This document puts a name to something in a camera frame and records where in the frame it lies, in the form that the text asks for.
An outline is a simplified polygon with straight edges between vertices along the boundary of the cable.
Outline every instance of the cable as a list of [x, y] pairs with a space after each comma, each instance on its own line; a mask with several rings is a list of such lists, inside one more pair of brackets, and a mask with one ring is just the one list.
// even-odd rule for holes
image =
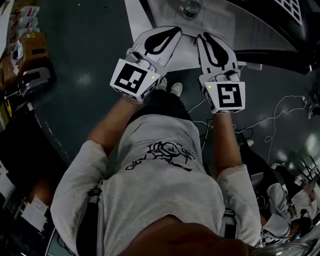
[[210, 127], [213, 128], [213, 126], [211, 126], [211, 123], [212, 123], [212, 120], [210, 120], [209, 124], [206, 123], [206, 125], [207, 125], [206, 134], [205, 134], [205, 138], [204, 138], [204, 140], [203, 140], [203, 144], [202, 144], [202, 147], [201, 147], [201, 151], [202, 151], [202, 150], [204, 149], [204, 147], [205, 147], [205, 143], [206, 143], [206, 139], [207, 139], [207, 137], [208, 137], [208, 132], [209, 132]]
[[209, 125], [208, 123], [205, 123], [204, 121], [193, 121], [193, 123], [202, 123], [205, 124], [208, 127], [214, 128], [213, 126]]
[[274, 138], [274, 136], [275, 136], [275, 134], [276, 134], [275, 119], [277, 119], [278, 117], [280, 117], [283, 113], [289, 114], [290, 112], [292, 112], [292, 111], [294, 111], [294, 110], [304, 110], [304, 109], [306, 108], [307, 104], [308, 104], [308, 102], [305, 101], [305, 104], [304, 104], [304, 107], [303, 107], [303, 108], [293, 108], [293, 109], [291, 109], [290, 111], [283, 111], [283, 110], [281, 110], [280, 114], [276, 116], [276, 112], [277, 112], [277, 108], [278, 108], [279, 104], [280, 104], [285, 98], [290, 98], [290, 97], [293, 97], [293, 98], [298, 98], [298, 97], [300, 97], [300, 98], [302, 98], [302, 100], [305, 100], [305, 97], [304, 97], [304, 96], [300, 96], [300, 95], [298, 95], [298, 96], [294, 96], [294, 95], [284, 96], [284, 97], [277, 103], [277, 105], [275, 106], [274, 113], [273, 113], [273, 117], [267, 117], [267, 118], [265, 118], [265, 119], [263, 119], [263, 120], [255, 123], [254, 125], [251, 125], [251, 126], [245, 128], [245, 129], [242, 129], [241, 131], [235, 131], [235, 133], [239, 134], [239, 133], [241, 133], [241, 132], [243, 132], [243, 131], [245, 131], [245, 130], [247, 130], [247, 129], [249, 129], [249, 128], [252, 128], [252, 127], [255, 127], [255, 126], [258, 125], [258, 124], [261, 124], [262, 122], [264, 122], [264, 121], [266, 121], [266, 120], [273, 119], [273, 134], [272, 134], [272, 136], [268, 135], [268, 136], [266, 136], [266, 137], [264, 138], [264, 142], [266, 142], [266, 143], [271, 142], [271, 143], [270, 143], [270, 147], [269, 147], [269, 151], [268, 151], [268, 160], [267, 160], [267, 162], [266, 162], [267, 164], [269, 163], [269, 160], [270, 160], [270, 151], [271, 151], [271, 147], [272, 147], [272, 143], [273, 143], [273, 138]]
[[[299, 98], [299, 97], [300, 97], [300, 98], [302, 98], [302, 100], [305, 102], [305, 103], [304, 103], [304, 107], [293, 108], [293, 109], [291, 109], [291, 110], [289, 110], [289, 111], [281, 110], [281, 112], [276, 116], [276, 112], [277, 112], [277, 108], [278, 108], [279, 104], [280, 104], [285, 98], [290, 98], [290, 97], [293, 97], [293, 98]], [[198, 107], [202, 102], [200, 102], [197, 106], [193, 107], [190, 111], [192, 111], [193, 109], [195, 109], [196, 107]], [[290, 112], [292, 112], [292, 111], [294, 111], [294, 110], [304, 110], [304, 109], [306, 108], [307, 104], [308, 104], [308, 102], [306, 101], [306, 98], [305, 98], [304, 96], [301, 96], [301, 95], [297, 95], [297, 96], [295, 96], [295, 95], [287, 95], [287, 96], [284, 96], [284, 97], [277, 103], [277, 105], [275, 106], [274, 113], [273, 113], [273, 116], [272, 116], [272, 117], [267, 117], [267, 118], [265, 118], [265, 119], [263, 119], [263, 120], [261, 120], [261, 121], [256, 122], [254, 125], [248, 126], [247, 128], [244, 128], [244, 129], [241, 129], [241, 130], [238, 130], [238, 131], [235, 130], [235, 129], [236, 129], [236, 125], [235, 125], [235, 124], [233, 124], [232, 127], [233, 127], [233, 130], [235, 130], [234, 132], [235, 132], [236, 134], [240, 134], [240, 133], [242, 133], [243, 131], [248, 130], [248, 129], [251, 129], [251, 128], [257, 126], [258, 124], [263, 123], [263, 122], [266, 121], [266, 120], [269, 120], [269, 119], [272, 119], [272, 120], [273, 120], [273, 134], [272, 134], [271, 136], [268, 135], [268, 136], [266, 136], [266, 137], [264, 138], [264, 142], [266, 142], [266, 143], [271, 142], [271, 143], [270, 143], [269, 150], [268, 150], [268, 160], [267, 160], [267, 164], [268, 164], [268, 163], [269, 163], [269, 160], [270, 160], [270, 152], [271, 152], [271, 148], [272, 148], [272, 144], [273, 144], [273, 138], [274, 138], [274, 136], [275, 136], [275, 134], [276, 134], [275, 119], [279, 118], [283, 113], [284, 113], [284, 114], [289, 114]], [[205, 142], [206, 142], [206, 139], [207, 139], [207, 136], [208, 136], [208, 133], [209, 133], [209, 128], [210, 128], [210, 127], [211, 127], [211, 128], [214, 128], [213, 126], [211, 126], [212, 120], [210, 121], [209, 124], [208, 124], [208, 123], [205, 123], [205, 122], [203, 122], [203, 121], [193, 121], [193, 122], [194, 122], [194, 123], [202, 123], [202, 124], [205, 124], [205, 125], [207, 126], [207, 130], [206, 130], [206, 134], [205, 134], [205, 139], [204, 139], [204, 142], [203, 142], [203, 145], [202, 145], [202, 148], [201, 148], [201, 151], [202, 151], [203, 148], [204, 148], [204, 146], [205, 146]]]
[[201, 101], [198, 105], [194, 106], [193, 108], [191, 108], [188, 113], [190, 113], [192, 110], [194, 110], [195, 108], [199, 107], [206, 99], [204, 99], [203, 101]]
[[62, 238], [61, 238], [61, 240], [62, 240], [63, 244], [61, 244], [61, 243], [59, 242], [59, 238], [61, 238], [61, 236], [58, 234], [58, 236], [56, 237], [56, 242], [57, 242], [57, 244], [58, 244], [61, 248], [65, 249], [70, 255], [74, 255], [74, 253], [66, 246], [66, 244], [65, 244], [65, 242], [62, 240]]

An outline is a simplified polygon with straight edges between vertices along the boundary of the forearm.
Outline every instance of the forearm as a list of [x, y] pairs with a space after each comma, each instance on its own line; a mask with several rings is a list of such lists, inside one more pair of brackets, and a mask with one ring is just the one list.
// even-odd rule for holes
[[108, 156], [123, 135], [127, 123], [137, 111], [138, 105], [121, 97], [109, 113], [91, 131], [88, 140], [102, 145]]
[[261, 222], [261, 226], [263, 227], [264, 225], [266, 225], [267, 223], [267, 220], [265, 219], [265, 217], [263, 217], [261, 214], [260, 214], [260, 222]]
[[229, 113], [213, 115], [216, 176], [226, 168], [241, 165], [241, 155]]

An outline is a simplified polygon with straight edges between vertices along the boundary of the sneaker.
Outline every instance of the sneaker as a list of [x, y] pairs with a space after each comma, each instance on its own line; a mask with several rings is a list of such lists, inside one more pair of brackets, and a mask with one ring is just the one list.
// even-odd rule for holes
[[[246, 143], [248, 144], [249, 147], [251, 147], [254, 144], [254, 141], [252, 139], [248, 138], [248, 139], [246, 139]], [[245, 143], [241, 141], [238, 143], [238, 146], [241, 147], [244, 144]]]
[[182, 83], [176, 82], [174, 85], [172, 85], [170, 93], [180, 97], [180, 95], [182, 94], [182, 88], [183, 88]]
[[274, 164], [271, 165], [271, 169], [275, 170], [278, 166], [285, 166], [285, 165], [286, 164], [284, 162], [282, 164], [275, 162]]
[[311, 104], [309, 105], [309, 109], [308, 109], [308, 119], [310, 120], [312, 116], [314, 116], [314, 113], [312, 112], [314, 108], [311, 106]]
[[155, 90], [165, 90], [167, 91], [167, 79], [164, 77], [162, 78], [161, 82], [158, 84], [158, 86], [155, 88]]

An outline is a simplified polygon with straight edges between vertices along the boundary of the strap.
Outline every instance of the strap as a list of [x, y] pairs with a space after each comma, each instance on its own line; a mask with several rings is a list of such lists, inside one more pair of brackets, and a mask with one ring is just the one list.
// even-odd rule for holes
[[223, 237], [227, 239], [235, 239], [237, 232], [235, 211], [229, 208], [225, 209], [222, 225], [224, 225], [224, 234], [222, 234]]
[[79, 256], [97, 255], [99, 196], [102, 190], [95, 188], [88, 193], [89, 201], [76, 236]]

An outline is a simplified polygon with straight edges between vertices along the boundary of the gray t-shirt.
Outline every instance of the gray t-shirt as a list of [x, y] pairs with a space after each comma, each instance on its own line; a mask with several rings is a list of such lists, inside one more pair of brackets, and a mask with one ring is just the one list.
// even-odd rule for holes
[[[87, 141], [55, 192], [52, 219], [75, 253], [80, 211], [106, 166], [101, 145]], [[226, 169], [217, 182], [203, 168], [199, 132], [191, 121], [163, 115], [138, 118], [119, 143], [117, 173], [101, 185], [104, 254], [117, 256], [166, 215], [202, 224], [219, 235], [226, 207], [236, 213], [236, 237], [255, 245], [260, 214], [246, 166]]]

